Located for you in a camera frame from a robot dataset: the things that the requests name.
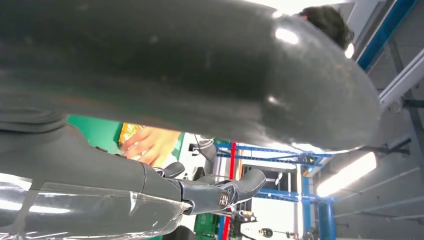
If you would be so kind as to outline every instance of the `green panel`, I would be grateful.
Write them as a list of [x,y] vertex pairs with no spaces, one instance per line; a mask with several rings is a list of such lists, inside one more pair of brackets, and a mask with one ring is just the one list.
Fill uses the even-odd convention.
[[70,116],[68,123],[77,127],[88,143],[93,147],[101,147],[111,154],[118,154],[118,139],[122,123],[87,116]]
[[225,139],[215,138],[213,139],[213,144],[230,144],[230,141],[227,141]]
[[180,161],[180,155],[181,155],[181,147],[183,145],[183,139],[184,139],[184,132],[182,132],[179,137],[178,141],[176,142],[175,148],[172,151],[172,155],[176,157],[178,161]]

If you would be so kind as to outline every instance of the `green box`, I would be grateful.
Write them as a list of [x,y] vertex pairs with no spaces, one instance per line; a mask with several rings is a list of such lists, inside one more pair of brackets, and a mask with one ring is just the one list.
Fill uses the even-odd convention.
[[199,214],[196,216],[194,223],[194,232],[197,234],[215,235],[218,232],[219,221],[219,217],[215,214]]
[[[77,127],[88,143],[93,147],[101,147],[111,154],[120,154],[119,136],[121,134],[122,122],[111,121],[101,118],[71,115],[68,124]],[[184,133],[178,137],[172,155],[179,161]]]

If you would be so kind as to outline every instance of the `human hand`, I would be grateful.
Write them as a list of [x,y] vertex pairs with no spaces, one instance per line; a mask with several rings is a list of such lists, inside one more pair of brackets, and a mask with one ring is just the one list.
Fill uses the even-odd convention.
[[140,155],[140,162],[161,167],[174,150],[179,135],[179,131],[146,126],[124,142],[121,150],[129,159]]

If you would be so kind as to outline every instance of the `dark hair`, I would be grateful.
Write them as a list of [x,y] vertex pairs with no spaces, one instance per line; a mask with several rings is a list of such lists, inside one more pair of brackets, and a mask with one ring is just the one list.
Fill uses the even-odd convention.
[[353,32],[336,9],[331,6],[311,6],[303,9],[299,15],[306,17],[311,24],[323,31],[342,49],[348,48]]

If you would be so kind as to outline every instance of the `glossy surface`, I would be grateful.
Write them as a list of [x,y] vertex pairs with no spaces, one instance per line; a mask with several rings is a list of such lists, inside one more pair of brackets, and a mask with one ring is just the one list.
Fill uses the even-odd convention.
[[[49,182],[41,190],[24,189],[33,197],[23,204],[21,184],[8,181],[15,187],[1,191],[1,239],[150,238],[175,229],[183,211],[190,207],[131,191]],[[9,215],[19,217],[4,222]]]
[[333,152],[366,144],[378,124],[362,70],[310,24],[268,7],[5,0],[1,8],[0,90],[16,106]]

